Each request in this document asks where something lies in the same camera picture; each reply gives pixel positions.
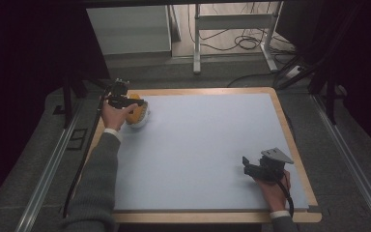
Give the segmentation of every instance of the sleeve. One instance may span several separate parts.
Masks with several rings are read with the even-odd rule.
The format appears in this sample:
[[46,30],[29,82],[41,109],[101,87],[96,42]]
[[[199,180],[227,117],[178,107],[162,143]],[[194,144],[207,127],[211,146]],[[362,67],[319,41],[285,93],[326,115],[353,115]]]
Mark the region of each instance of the sleeve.
[[116,223],[111,214],[119,148],[120,140],[115,134],[104,132],[101,135],[83,169],[68,217],[62,221],[63,231],[114,231]]
[[274,232],[298,232],[287,211],[278,211],[270,214]]

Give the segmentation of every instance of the human hand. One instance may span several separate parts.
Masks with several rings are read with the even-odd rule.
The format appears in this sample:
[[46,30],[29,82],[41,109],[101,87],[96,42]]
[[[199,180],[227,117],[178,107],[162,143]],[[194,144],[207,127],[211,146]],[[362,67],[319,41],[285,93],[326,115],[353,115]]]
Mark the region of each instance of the human hand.
[[[284,170],[285,176],[281,179],[282,185],[289,191],[291,188],[290,173]],[[270,211],[284,211],[286,204],[286,196],[277,183],[266,182],[254,178],[254,181],[260,186],[265,201],[267,201]]]
[[104,122],[104,127],[107,129],[113,129],[119,131],[122,124],[125,122],[128,114],[137,108],[136,103],[129,105],[123,109],[117,109],[107,103],[105,100],[103,102],[103,108],[101,111],[101,118]]

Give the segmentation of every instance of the wire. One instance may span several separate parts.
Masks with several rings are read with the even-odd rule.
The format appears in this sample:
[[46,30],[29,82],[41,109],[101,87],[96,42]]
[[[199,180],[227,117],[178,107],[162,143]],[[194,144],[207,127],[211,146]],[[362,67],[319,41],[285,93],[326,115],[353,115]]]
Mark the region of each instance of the wire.
[[245,6],[243,6],[243,9],[241,10],[240,14],[243,13],[243,10],[248,6],[248,3],[245,3]]
[[[291,218],[292,218],[294,216],[294,201],[292,200],[292,197],[291,197],[291,194],[290,194],[289,190],[287,188],[285,188],[284,185],[282,185],[281,181],[278,180],[278,178],[276,178],[275,174],[273,174],[273,172],[269,168],[267,168],[267,171],[271,174],[271,176],[275,180],[276,184],[279,185],[282,192],[284,192],[285,198],[287,199],[288,204],[289,204],[289,214],[291,215]],[[284,177],[285,177],[285,182],[289,185],[288,178],[285,175],[285,172],[283,172],[283,174],[284,174]]]
[[273,38],[274,40],[281,41],[281,42],[284,42],[284,43],[286,43],[286,44],[292,44],[292,43],[289,42],[289,41],[281,40],[281,39],[279,39],[279,38],[277,38],[277,37],[275,37],[275,36],[273,36],[272,38]]
[[270,9],[271,2],[268,2],[267,12]]
[[295,65],[297,63],[297,61],[300,59],[300,55],[295,55],[294,58],[292,58],[290,61],[288,61],[284,67],[282,69],[280,69],[278,71],[278,73],[275,75],[274,79],[273,79],[273,84],[272,84],[272,88],[275,88],[278,84],[278,81],[279,79],[282,78],[282,76],[279,76],[281,73],[284,73],[286,70],[288,70],[289,68],[291,68],[293,65]]
[[[111,86],[107,86],[104,89],[103,95],[101,96],[99,106],[98,106],[98,113],[96,114],[96,118],[95,118],[95,121],[94,121],[93,128],[99,123],[99,119],[100,119],[100,115],[101,115],[101,109],[103,107],[104,99],[105,99],[106,93],[108,93],[110,91],[110,87]],[[76,187],[77,181],[79,180],[79,177],[80,177],[80,174],[83,170],[84,164],[86,163],[86,159],[87,159],[87,156],[89,154],[89,148],[90,148],[89,145],[92,143],[93,137],[95,135],[95,131],[96,130],[92,130],[91,133],[90,133],[90,137],[89,137],[88,143],[86,145],[85,153],[82,157],[82,160],[79,164],[79,167],[77,168],[77,171],[76,171],[76,174],[74,175],[73,181],[71,182],[71,186],[69,187],[68,196],[66,197],[65,205],[63,207],[63,218],[66,218],[66,216],[68,215],[68,207],[69,207],[69,203],[71,202],[71,196],[73,195],[74,188]]]
[[213,10],[216,12],[216,14],[218,15],[218,12],[215,10],[215,7],[214,7],[214,3],[213,3]]
[[234,82],[237,82],[237,81],[242,80],[242,79],[246,79],[246,78],[254,77],[254,76],[271,75],[271,74],[273,74],[273,73],[270,72],[270,73],[262,73],[262,74],[249,74],[249,75],[244,75],[244,76],[238,77],[237,79],[234,79],[234,80],[231,81],[229,84],[227,84],[227,88],[230,88],[230,86],[231,86]]
[[288,116],[288,114],[287,114],[287,112],[285,111],[284,108],[282,108],[282,112],[284,112],[285,118],[287,119],[288,127],[291,130],[291,134],[294,137],[294,141],[297,141],[297,137],[296,137],[296,134],[295,134],[294,126],[292,125],[291,118]]
[[[252,4],[252,7],[251,7],[251,10],[250,12],[252,13],[254,11],[254,4]],[[188,33],[189,33],[189,36],[191,37],[191,40],[195,43],[195,40],[192,38],[192,33],[191,33],[191,27],[190,27],[190,22],[189,22],[189,5],[187,5],[187,18],[188,18]],[[219,34],[222,34],[226,31],[229,31],[229,29],[226,29],[226,30],[223,30],[223,31],[220,31],[212,36],[209,36],[207,38],[202,38],[201,36],[199,36],[199,38],[201,40],[207,40],[207,39],[210,39],[212,37],[215,37]],[[202,46],[207,46],[209,48],[212,48],[212,49],[215,49],[215,50],[219,50],[219,51],[227,51],[227,50],[231,50],[231,49],[234,49],[236,48],[237,46],[239,46],[240,48],[244,49],[244,50],[251,50],[251,49],[255,49],[256,47],[258,47],[262,40],[264,39],[264,31],[262,33],[262,36],[261,36],[261,39],[258,40],[257,38],[255,37],[250,37],[250,36],[245,36],[244,35],[244,32],[246,31],[246,29],[243,30],[243,33],[240,35],[240,36],[237,36],[235,39],[234,39],[234,46],[231,46],[231,47],[228,47],[228,48],[218,48],[218,47],[215,47],[215,46],[212,46],[212,45],[209,45],[209,44],[206,44],[206,43],[200,43],[200,45]],[[243,43],[246,43],[246,42],[249,42],[249,43],[254,43],[253,46],[245,46],[243,45]]]
[[287,62],[282,62],[282,61],[278,60],[277,57],[280,56],[280,55],[285,55],[285,54],[275,54],[275,55],[273,56],[273,59],[274,59],[276,62],[278,62],[279,64],[286,65]]

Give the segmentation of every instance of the wooden border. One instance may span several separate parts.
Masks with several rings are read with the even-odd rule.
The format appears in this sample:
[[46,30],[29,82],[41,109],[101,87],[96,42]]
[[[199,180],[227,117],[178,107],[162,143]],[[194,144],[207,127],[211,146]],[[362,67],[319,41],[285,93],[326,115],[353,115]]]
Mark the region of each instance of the wooden border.
[[[139,96],[167,96],[167,95],[230,95],[230,94],[270,94],[273,106],[284,132],[288,147],[291,151],[295,167],[300,176],[300,181],[304,187],[308,204],[313,207],[318,206],[315,194],[309,183],[305,168],[300,159],[294,138],[291,135],[281,104],[275,91],[269,87],[262,88],[213,88],[213,89],[154,89],[154,90],[129,90],[128,94],[138,94]],[[101,133],[104,130],[103,121],[100,119],[95,136],[93,138],[90,153],[98,144]],[[118,223],[267,223],[271,222],[268,212],[248,212],[248,213],[114,213],[113,217]],[[308,211],[295,211],[294,222],[319,222],[322,219],[321,213],[310,213]]]

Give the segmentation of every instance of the dark wall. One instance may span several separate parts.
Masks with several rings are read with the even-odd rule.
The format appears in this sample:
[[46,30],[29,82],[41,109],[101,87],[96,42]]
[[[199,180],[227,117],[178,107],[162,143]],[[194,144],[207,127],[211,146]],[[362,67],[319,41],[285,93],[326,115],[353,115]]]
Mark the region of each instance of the dark wall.
[[351,1],[286,1],[275,31],[297,48],[307,64],[315,64],[327,50]]
[[334,64],[338,82],[348,92],[346,107],[371,136],[371,1],[365,1]]
[[108,78],[86,11],[0,3],[0,186],[65,73]]

